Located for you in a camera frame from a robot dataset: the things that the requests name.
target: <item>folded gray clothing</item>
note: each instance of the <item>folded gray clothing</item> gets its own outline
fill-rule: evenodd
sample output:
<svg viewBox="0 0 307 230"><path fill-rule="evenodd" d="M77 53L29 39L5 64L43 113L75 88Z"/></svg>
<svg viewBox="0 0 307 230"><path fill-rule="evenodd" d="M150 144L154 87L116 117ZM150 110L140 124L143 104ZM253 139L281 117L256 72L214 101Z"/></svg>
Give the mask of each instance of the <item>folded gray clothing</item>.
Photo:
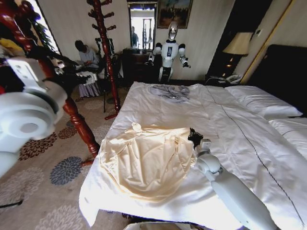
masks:
<svg viewBox="0 0 307 230"><path fill-rule="evenodd" d="M181 85L178 89L179 91L169 85L154 85L149 88L149 91L154 95L162 96L168 102L181 103L188 101L188 94L190 93L188 87Z"/></svg>

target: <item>dark stitching line on sheet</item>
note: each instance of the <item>dark stitching line on sheet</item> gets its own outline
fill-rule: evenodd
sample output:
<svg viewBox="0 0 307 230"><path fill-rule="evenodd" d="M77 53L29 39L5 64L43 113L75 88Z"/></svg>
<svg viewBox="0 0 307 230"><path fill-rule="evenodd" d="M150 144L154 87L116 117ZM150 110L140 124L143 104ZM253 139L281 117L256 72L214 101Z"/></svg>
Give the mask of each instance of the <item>dark stitching line on sheet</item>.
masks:
<svg viewBox="0 0 307 230"><path fill-rule="evenodd" d="M300 128L300 129L289 130L289 131L285 132L284 134L282 134L282 136L285 135L286 133L293 132L293 131L299 131L299 130L307 130L307 128Z"/></svg>
<svg viewBox="0 0 307 230"><path fill-rule="evenodd" d="M267 170L267 172L269 173L269 175L271 176L271 178L277 183L277 185L280 187L280 189L283 191L283 193L288 197L288 199L289 199L290 202L292 203L292 206L294 207L294 209L295 209L295 211L296 211L296 213L297 213L297 215L298 215L299 219L301 220L301 222L302 222L302 224L303 224L303 227L304 227L304 226L305 226L305 223L303 222L303 219L302 219L301 216L299 215L299 213L298 213L298 211L297 211L297 209L296 209L296 207L295 207L295 205L294 205L294 202L292 201L292 199L290 198L290 196L287 194L287 192L286 192L286 191L281 187L281 185L277 182L277 180L273 177L273 175L272 175L271 172L269 171L268 167L263 163L263 161L261 160L260 156L258 155L258 152L257 152L255 146L254 146L254 145L250 142L250 140L246 137L245 133L243 132L243 130L241 129L241 127L237 124L237 122L236 122L233 118L231 118L231 117L226 113L226 111L225 111L225 109L223 108L223 106L222 106L221 104L218 104L218 103L215 101L214 97L212 96L212 94L211 94L211 92L209 91L209 89L208 89L207 86L206 86L206 88L207 88L209 94L211 95L212 99L214 100L214 102L215 102L217 105L220 105L220 106L221 106L221 108L224 110L224 112L225 112L225 114L227 115L227 117L228 117L229 119L231 119L231 120L236 124L236 126L238 126L238 128L241 130L241 132L242 132L243 136L245 137L245 139L249 142L249 144L250 144L250 145L252 146L252 148L254 149L254 151L255 151L255 153L256 153L256 155L257 155L259 161L261 162L262 166L265 167L265 169Z"/></svg>
<svg viewBox="0 0 307 230"><path fill-rule="evenodd" d="M275 100L275 99L255 99L255 100L251 100L249 103L247 103L245 106L247 107L251 102L254 101L265 101L265 100Z"/></svg>

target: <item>window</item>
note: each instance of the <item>window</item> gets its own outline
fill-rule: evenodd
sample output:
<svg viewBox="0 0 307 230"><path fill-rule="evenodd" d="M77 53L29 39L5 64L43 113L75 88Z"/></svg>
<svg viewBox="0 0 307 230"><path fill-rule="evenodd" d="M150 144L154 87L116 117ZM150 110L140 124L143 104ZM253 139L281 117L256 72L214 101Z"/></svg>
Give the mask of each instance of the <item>window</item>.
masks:
<svg viewBox="0 0 307 230"><path fill-rule="evenodd" d="M128 4L132 48L153 49L156 3Z"/></svg>
<svg viewBox="0 0 307 230"><path fill-rule="evenodd" d="M54 52L60 54L59 51L59 47L57 46L57 43L50 31L50 28L45 20L45 17L43 16L43 13L40 10L40 7L37 4L36 0L27 0L29 3L31 3L31 5L33 6L33 9L36 13L38 13L40 15L40 19L38 19L36 22L41 24L42 26L44 26L44 33L46 35L46 38L49 39L48 40L48 46L51 50L53 50Z"/></svg>

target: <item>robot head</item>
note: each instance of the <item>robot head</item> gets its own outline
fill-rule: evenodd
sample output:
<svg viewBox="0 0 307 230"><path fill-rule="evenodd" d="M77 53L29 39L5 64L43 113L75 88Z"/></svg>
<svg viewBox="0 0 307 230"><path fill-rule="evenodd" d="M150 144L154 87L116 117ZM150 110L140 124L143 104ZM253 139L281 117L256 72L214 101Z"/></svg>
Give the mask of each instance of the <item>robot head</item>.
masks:
<svg viewBox="0 0 307 230"><path fill-rule="evenodd" d="M177 22L171 22L168 27L168 39L173 41L177 35L178 25Z"/></svg>

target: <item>wooden dresser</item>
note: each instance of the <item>wooden dresser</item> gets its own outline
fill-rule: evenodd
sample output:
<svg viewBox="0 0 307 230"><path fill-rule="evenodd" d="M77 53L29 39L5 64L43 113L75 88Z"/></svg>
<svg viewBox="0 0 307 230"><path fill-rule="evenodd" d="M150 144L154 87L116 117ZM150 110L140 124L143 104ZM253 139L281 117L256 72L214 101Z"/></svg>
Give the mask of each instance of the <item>wooden dresser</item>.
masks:
<svg viewBox="0 0 307 230"><path fill-rule="evenodd" d="M157 55L154 60L154 65L145 65L151 51L124 49L122 54L122 66L124 78L129 83L134 81L145 83L157 83L159 69L162 65L161 55Z"/></svg>

